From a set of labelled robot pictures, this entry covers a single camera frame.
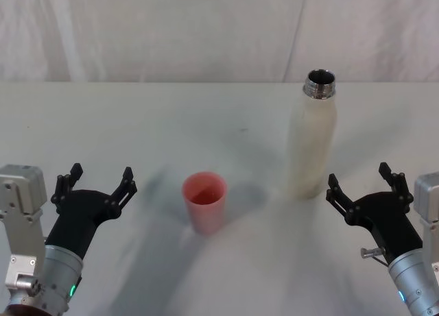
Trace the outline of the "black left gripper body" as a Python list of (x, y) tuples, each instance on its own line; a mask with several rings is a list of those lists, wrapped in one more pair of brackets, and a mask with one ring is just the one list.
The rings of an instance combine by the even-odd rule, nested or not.
[(97, 228), (105, 221), (119, 217), (119, 204), (98, 191), (78, 190), (60, 204), (58, 218), (45, 241), (83, 259)]

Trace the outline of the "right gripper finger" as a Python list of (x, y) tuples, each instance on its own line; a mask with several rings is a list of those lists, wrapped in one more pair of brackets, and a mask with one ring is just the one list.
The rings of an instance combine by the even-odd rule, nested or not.
[(409, 192), (405, 174), (403, 172), (392, 172), (386, 162), (379, 165), (379, 174), (388, 183), (393, 193), (405, 204), (411, 204), (414, 201), (413, 195)]
[(334, 173), (329, 175), (326, 200), (343, 216), (347, 224), (357, 224), (354, 202), (343, 192)]

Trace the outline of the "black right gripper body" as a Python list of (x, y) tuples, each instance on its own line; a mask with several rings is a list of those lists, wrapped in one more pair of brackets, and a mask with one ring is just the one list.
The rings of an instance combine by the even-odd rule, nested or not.
[(386, 261), (423, 246), (422, 239), (407, 218), (413, 195), (380, 192), (366, 195), (347, 207), (347, 224), (365, 228)]

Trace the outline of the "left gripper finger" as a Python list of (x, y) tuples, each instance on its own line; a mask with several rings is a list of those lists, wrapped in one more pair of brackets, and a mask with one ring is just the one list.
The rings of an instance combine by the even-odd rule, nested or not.
[(126, 167), (122, 180), (115, 191), (105, 201), (109, 217), (120, 217), (123, 208), (137, 192), (136, 182), (131, 167)]
[(70, 172), (66, 175), (58, 175), (55, 192), (51, 197), (52, 204), (61, 204), (72, 191), (76, 182), (81, 178), (83, 169), (80, 163), (74, 163)]

